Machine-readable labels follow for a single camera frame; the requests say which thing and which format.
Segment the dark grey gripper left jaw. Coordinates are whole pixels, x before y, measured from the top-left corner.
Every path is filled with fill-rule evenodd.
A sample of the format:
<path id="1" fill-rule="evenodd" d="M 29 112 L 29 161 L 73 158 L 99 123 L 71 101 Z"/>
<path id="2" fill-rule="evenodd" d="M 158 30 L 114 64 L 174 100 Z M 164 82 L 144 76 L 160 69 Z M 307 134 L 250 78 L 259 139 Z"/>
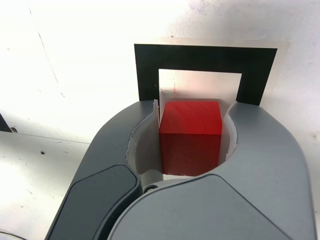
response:
<path id="1" fill-rule="evenodd" d="M 144 188 L 162 180 L 158 101 L 138 101 L 95 135 L 46 238 L 105 240 Z"/>

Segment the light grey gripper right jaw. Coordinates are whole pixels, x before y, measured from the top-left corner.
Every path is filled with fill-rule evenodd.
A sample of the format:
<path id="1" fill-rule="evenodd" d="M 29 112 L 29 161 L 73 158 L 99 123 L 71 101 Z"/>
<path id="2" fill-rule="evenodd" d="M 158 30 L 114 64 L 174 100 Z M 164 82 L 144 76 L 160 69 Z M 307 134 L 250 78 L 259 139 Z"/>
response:
<path id="1" fill-rule="evenodd" d="M 156 188 L 116 221 L 111 240 L 312 240 L 305 156 L 263 108 L 236 103 L 232 155 L 217 168 Z"/>

